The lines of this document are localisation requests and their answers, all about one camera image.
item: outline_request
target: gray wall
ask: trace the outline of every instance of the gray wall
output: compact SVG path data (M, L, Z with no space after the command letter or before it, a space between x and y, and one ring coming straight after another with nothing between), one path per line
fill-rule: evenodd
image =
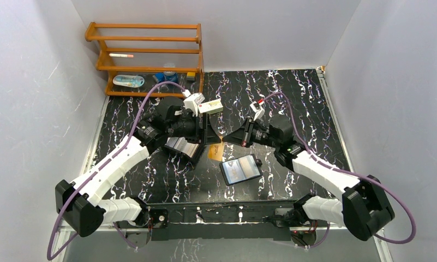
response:
M82 169L104 103L70 0L0 1L0 261L45 261L54 186Z
M363 0L327 68L353 166L409 205L418 231L394 261L437 261L437 1ZM398 205L386 236L407 237Z
M206 71L325 65L360 0L72 0L85 25L201 23Z

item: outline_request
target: brown card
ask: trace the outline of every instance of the brown card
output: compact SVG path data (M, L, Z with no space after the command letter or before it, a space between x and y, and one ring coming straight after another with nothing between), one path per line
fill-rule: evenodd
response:
M208 150L208 158L221 162L223 161L224 150L225 150L225 145L223 144L223 141L219 144L210 145L210 148Z

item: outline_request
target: wooden rack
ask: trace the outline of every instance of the wooden rack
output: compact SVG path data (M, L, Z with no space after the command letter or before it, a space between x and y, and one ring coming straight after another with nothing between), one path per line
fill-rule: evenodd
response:
M131 28L131 29L190 29L196 30L195 37L169 37L169 36L120 36L120 35L102 35L101 28ZM96 40L99 43L100 52L96 63L98 70L105 70L109 74L105 93L108 96L137 96L144 97L147 92L121 92L113 91L113 78L118 72L143 72L158 73L164 71L175 71L178 73L195 72L199 74L199 92L202 92L203 86L203 56L202 56L202 36L201 24L197 25L148 25L148 24L121 24L121 23L95 23L91 22L85 32L87 41ZM193 42L197 43L197 49L157 49L157 48L126 48L126 47L108 47L105 41L168 41L168 42ZM180 53L198 55L197 67L141 67L141 66L123 66L116 65L109 56L113 52L131 52L131 53ZM175 96L183 97L181 93L152 93L152 97Z

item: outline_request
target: black mounting bracket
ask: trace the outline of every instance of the black mounting bracket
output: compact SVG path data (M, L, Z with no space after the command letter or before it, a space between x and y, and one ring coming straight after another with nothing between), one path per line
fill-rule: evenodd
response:
M368 178L380 181L369 175ZM367 181L353 188L346 187L342 194L344 223L358 239L366 241L395 217L383 189Z
M55 187L56 211L59 213L64 203L75 191L72 184L62 180ZM81 237L89 236L102 224L105 210L93 206L85 194L77 193L70 205L65 209L63 218Z
M310 219L303 210L302 206L308 199L314 197L314 194L307 194L294 203L293 208L278 208L274 210L272 223L279 228L298 227Z

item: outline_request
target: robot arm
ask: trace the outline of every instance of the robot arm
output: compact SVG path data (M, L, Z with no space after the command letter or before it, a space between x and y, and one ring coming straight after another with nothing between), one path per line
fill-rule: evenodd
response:
M142 118L130 138L125 136L119 145L90 171L71 183L62 180L55 188L59 212L69 196L91 175L96 175L79 191L66 209L63 218L82 237L88 236L101 225L129 221L146 225L149 221L147 204L137 197L103 200L106 192L137 163L163 146L169 137L185 137L191 143L213 144L220 138L208 124L208 115L199 117L192 103L201 103L202 94L190 95L192 102L184 107L181 99L166 97L159 102L153 114Z
M250 147L253 143L274 147L278 163L306 176L326 188L336 198L324 199L311 194L294 203L280 220L293 226L309 220L324 220L346 226L358 239L366 241L394 218L394 212L383 189L358 178L326 168L314 160L301 142L294 138L289 119L275 115L269 128L258 120L247 118L236 131L223 137L224 142Z

